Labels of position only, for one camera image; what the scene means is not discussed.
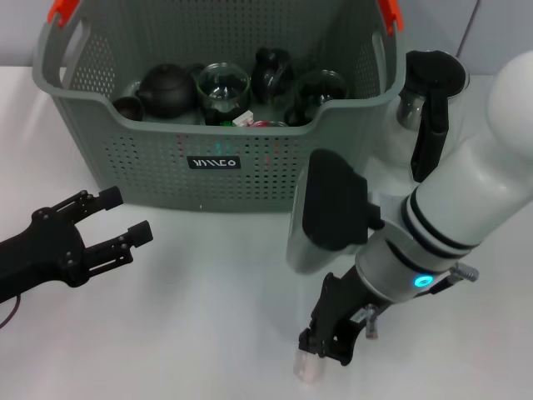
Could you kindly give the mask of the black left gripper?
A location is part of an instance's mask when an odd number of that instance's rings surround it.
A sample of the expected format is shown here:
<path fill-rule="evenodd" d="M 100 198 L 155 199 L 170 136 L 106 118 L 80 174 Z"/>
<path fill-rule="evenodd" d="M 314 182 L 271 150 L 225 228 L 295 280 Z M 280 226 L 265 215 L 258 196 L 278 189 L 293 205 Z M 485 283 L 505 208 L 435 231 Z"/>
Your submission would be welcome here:
<path fill-rule="evenodd" d="M 131 248 L 153 240 L 148 221 L 86 248 L 74 225 L 122 204 L 120 189 L 110 187 L 97 196 L 83 190 L 52 208 L 34 212 L 28 228 L 1 242 L 1 301 L 51 281 L 77 288 L 87 282 L 87 271 L 93 278 L 131 263 Z"/>

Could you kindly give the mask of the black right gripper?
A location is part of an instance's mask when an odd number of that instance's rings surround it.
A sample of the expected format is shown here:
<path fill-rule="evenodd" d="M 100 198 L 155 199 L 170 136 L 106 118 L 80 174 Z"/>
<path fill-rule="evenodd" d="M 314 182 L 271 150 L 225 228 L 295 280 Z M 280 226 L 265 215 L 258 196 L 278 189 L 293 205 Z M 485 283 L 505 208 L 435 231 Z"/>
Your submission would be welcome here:
<path fill-rule="evenodd" d="M 371 305 L 387 308 L 390 300 L 380 297 L 363 281 L 356 265 L 342 277 L 328 273 L 322 284 L 321 295 L 311 313 L 310 327 L 298 338 L 298 349 L 338 361 L 343 367 L 350 364 L 362 322 L 351 318 Z"/>

